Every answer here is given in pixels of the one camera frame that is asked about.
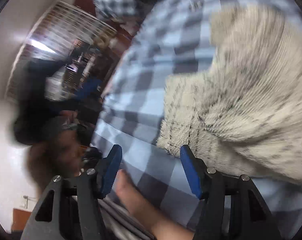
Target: silver bolt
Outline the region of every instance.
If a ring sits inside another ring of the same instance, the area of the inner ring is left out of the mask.
[[[60,175],[57,175],[57,176],[54,176],[53,177],[53,181],[54,182],[58,182],[58,181],[60,181],[61,180],[61,176]]]
[[[94,174],[94,173],[95,173],[95,169],[88,169],[87,170],[88,175],[91,175],[91,174]]]
[[[214,168],[207,168],[207,173],[209,173],[209,174],[214,174],[214,173],[216,173],[216,169],[214,169]]]
[[[241,179],[244,180],[244,181],[249,181],[250,177],[246,174],[243,174],[243,175],[241,175]]]

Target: light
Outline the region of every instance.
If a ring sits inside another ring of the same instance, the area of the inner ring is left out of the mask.
[[[30,39],[28,41],[28,44],[30,44],[31,46],[36,47],[40,50],[44,50],[44,51],[51,52],[51,53],[56,53],[52,49],[48,48],[46,45],[42,44],[41,42],[35,41],[33,39]]]

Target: blue gripper pad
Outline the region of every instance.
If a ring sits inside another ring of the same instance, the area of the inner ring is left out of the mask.
[[[180,148],[180,159],[192,193],[201,199],[202,189],[200,177],[195,168],[196,158],[188,145],[183,145]]]
[[[122,147],[118,144],[113,145],[111,151],[106,157],[107,169],[102,177],[101,194],[106,196],[111,192],[113,182],[119,170],[122,160]]]

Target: bed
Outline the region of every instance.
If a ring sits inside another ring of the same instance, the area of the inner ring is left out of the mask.
[[[191,193],[179,159],[155,146],[163,118],[165,79],[209,68],[210,15],[230,4],[267,4],[302,30],[294,0],[161,0],[146,17],[119,63],[91,144],[107,155],[123,149],[123,167],[142,194],[170,218],[194,229],[204,202]],[[302,225],[302,186],[254,179],[281,235],[291,239]],[[230,199],[225,200],[225,213]]]

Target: fuzzy beige fabric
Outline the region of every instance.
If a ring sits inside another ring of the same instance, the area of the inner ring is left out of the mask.
[[[157,146],[207,166],[302,183],[302,33],[269,7],[212,15],[207,72],[166,81]]]

